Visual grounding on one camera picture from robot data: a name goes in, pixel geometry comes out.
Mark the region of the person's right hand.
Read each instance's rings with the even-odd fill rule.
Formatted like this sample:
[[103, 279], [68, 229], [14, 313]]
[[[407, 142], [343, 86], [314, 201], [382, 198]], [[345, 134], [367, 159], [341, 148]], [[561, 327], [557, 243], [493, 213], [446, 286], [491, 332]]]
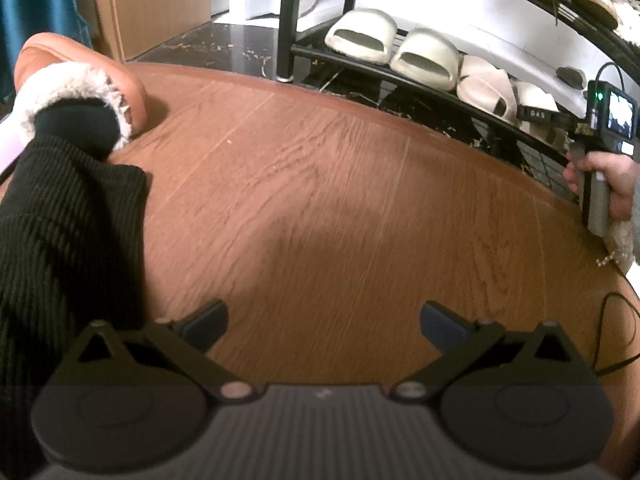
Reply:
[[578, 193], [578, 172], [600, 171], [611, 187], [610, 216], [614, 220], [631, 219], [634, 206], [634, 185], [639, 175], [639, 165], [623, 154], [590, 152], [583, 159], [574, 162], [568, 156], [563, 170], [563, 178], [574, 193]]

